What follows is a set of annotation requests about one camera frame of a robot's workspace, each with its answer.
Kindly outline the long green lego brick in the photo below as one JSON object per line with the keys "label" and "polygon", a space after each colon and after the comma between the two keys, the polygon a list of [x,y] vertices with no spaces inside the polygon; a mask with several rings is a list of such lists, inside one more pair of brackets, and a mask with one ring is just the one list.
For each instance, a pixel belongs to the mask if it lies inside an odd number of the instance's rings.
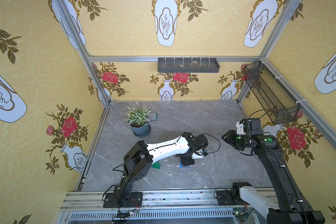
{"label": "long green lego brick", "polygon": [[157,162],[153,163],[153,164],[151,165],[151,167],[152,167],[152,168],[155,168],[155,169],[160,169],[160,168],[161,168],[161,165],[160,165],[160,163],[157,161]]}

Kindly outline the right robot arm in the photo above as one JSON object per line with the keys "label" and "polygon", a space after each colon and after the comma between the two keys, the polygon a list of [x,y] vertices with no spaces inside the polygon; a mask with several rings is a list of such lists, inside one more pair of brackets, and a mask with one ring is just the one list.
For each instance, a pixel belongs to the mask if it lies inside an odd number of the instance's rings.
{"label": "right robot arm", "polygon": [[263,164],[277,196],[278,204],[266,199],[251,186],[239,188],[240,198],[251,205],[269,224],[323,224],[321,211],[313,210],[287,167],[282,148],[273,135],[266,135],[258,118],[242,119],[222,140],[242,152],[251,149]]}

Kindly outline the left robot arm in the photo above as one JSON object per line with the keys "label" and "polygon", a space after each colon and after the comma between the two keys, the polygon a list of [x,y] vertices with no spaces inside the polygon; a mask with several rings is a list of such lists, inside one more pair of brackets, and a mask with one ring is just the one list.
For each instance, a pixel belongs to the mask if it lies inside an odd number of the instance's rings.
{"label": "left robot arm", "polygon": [[193,136],[184,132],[179,137],[156,144],[137,142],[124,156],[123,175],[119,184],[114,189],[114,196],[119,207],[128,204],[134,183],[144,178],[152,164],[168,157],[178,155],[183,167],[195,164],[196,159],[208,155],[206,147],[208,140],[204,134]]}

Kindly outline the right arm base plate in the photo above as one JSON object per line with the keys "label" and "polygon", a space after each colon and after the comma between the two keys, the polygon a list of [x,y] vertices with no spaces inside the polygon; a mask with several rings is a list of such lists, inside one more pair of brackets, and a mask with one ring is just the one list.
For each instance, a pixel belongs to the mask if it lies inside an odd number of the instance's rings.
{"label": "right arm base plate", "polygon": [[235,199],[232,199],[230,190],[218,189],[214,195],[219,206],[240,205]]}

